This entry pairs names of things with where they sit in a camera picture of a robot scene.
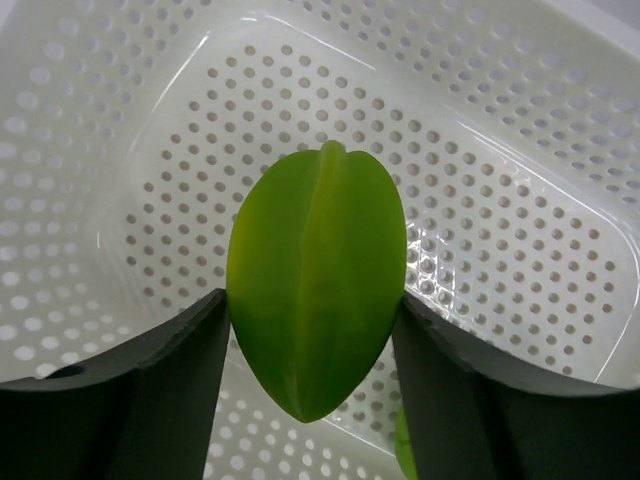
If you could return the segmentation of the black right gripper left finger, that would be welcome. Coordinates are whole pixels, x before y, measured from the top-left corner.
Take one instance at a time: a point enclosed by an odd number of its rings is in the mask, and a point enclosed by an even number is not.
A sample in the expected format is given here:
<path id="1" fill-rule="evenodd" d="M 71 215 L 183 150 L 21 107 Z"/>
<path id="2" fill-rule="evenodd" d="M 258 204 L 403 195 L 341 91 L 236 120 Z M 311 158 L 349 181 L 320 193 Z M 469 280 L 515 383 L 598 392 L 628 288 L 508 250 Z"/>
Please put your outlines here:
<path id="1" fill-rule="evenodd" d="M 2 383 L 2 478 L 202 478 L 229 333 L 216 289 L 102 354 Z"/>

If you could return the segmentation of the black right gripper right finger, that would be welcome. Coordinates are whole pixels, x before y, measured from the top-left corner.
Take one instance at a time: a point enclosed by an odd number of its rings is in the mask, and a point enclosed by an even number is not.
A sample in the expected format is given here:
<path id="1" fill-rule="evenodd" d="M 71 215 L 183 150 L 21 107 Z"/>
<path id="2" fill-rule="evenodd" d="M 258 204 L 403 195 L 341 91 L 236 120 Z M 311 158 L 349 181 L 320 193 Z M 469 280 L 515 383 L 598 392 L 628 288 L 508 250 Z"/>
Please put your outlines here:
<path id="1" fill-rule="evenodd" d="M 638 478 L 638 390 L 523 361 L 411 294 L 393 346 L 419 478 Z"/>

